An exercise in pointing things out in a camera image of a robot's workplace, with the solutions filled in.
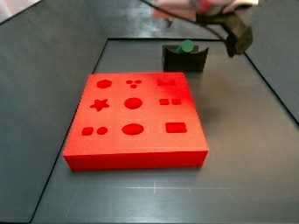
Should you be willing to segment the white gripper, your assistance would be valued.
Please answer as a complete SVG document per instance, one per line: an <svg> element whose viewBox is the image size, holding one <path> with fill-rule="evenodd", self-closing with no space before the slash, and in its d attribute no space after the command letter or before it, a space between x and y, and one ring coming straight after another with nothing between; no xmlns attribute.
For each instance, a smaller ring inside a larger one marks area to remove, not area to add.
<svg viewBox="0 0 299 224"><path fill-rule="evenodd" d="M172 20L174 16L196 20L196 16L213 17L234 12L240 7L256 6L258 0L153 0L154 18Z"/></svg>

